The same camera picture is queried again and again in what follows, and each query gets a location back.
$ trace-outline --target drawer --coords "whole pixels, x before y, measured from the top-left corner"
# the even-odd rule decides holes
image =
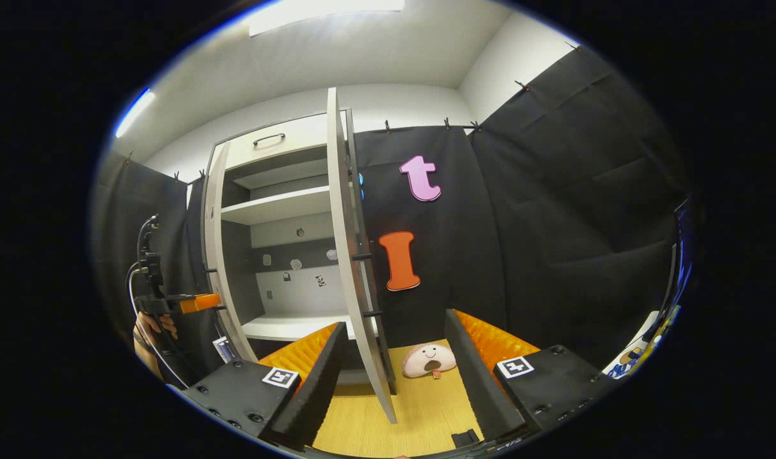
[[[347,131],[345,129],[345,112],[341,112],[340,117],[343,122],[345,139],[348,139],[347,133],[345,133]],[[239,168],[266,157],[275,157],[326,145],[328,139],[326,113],[264,127],[253,131],[253,133],[229,140],[230,148],[226,170]]]

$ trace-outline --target stuffed toy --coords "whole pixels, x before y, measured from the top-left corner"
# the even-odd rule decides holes
[[[451,349],[437,343],[425,343],[413,346],[402,362],[402,374],[405,377],[423,377],[433,373],[434,378],[456,366],[456,357]]]

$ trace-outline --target black fabric backdrop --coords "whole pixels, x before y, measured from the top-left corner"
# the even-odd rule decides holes
[[[664,298],[685,198],[658,117],[578,48],[470,134],[504,258],[508,331],[603,368]]]
[[[119,154],[103,158],[90,201],[91,226],[89,250],[94,264],[97,290],[102,295],[115,331],[133,348],[131,330],[135,322],[126,275],[136,261],[136,240],[141,225],[159,215],[160,228],[153,231],[151,247],[161,254],[164,276],[162,291],[167,294],[206,293],[203,271],[194,270],[193,261],[201,253],[199,206],[201,195],[194,186],[193,200],[187,211],[187,185],[146,166],[126,161]],[[134,294],[146,294],[143,276],[134,276]],[[185,383],[192,383],[217,368],[222,361],[212,347],[217,338],[214,313],[202,311],[173,317],[178,328],[176,346],[183,355],[166,358]],[[164,346],[164,340],[157,340]],[[164,380],[179,386],[164,365]]]
[[[390,347],[444,338],[444,311],[456,308],[507,327],[498,235],[487,187],[461,129],[411,127],[356,133],[357,168],[363,176],[364,221],[371,243],[377,299]],[[399,167],[414,156],[434,163],[428,174],[442,193],[414,198]],[[411,259],[421,284],[389,291],[391,273],[380,236],[414,234]]]

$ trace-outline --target drawer handle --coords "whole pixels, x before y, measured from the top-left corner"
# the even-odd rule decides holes
[[[252,145],[257,147],[257,142],[260,142],[261,140],[272,139],[272,137],[277,137],[277,136],[280,136],[280,138],[283,139],[284,137],[286,137],[286,134],[275,134],[274,136],[263,137],[258,140],[255,140],[255,142],[252,142]]]

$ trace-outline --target cabinet door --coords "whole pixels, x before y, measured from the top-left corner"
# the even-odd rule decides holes
[[[332,207],[332,224],[334,227],[334,242],[338,252],[338,264],[342,279],[345,305],[354,329],[354,337],[363,359],[368,380],[377,395],[377,399],[388,416],[391,424],[396,424],[396,413],[391,400],[391,390],[385,364],[380,356],[377,338],[371,323],[365,326],[364,312],[368,311],[368,294],[365,290],[362,273],[357,268],[358,261],[352,261],[351,256],[358,251],[355,215],[352,203],[347,155],[345,155],[345,139],[340,120],[340,105],[336,97],[336,87],[329,89],[329,197]]]
[[[218,145],[213,152],[213,159],[207,166],[207,183],[205,186],[204,200],[204,248],[207,267],[214,268],[216,272],[209,273],[210,288],[213,293],[219,294],[225,310],[219,311],[221,325],[227,334],[227,339],[233,345],[238,357],[249,362],[257,362],[255,352],[249,346],[245,334],[241,329],[242,323],[238,319],[233,305],[233,297],[230,295],[227,282],[227,270],[224,265],[224,252],[221,241],[221,195],[224,188],[224,170],[229,156],[229,142]]]

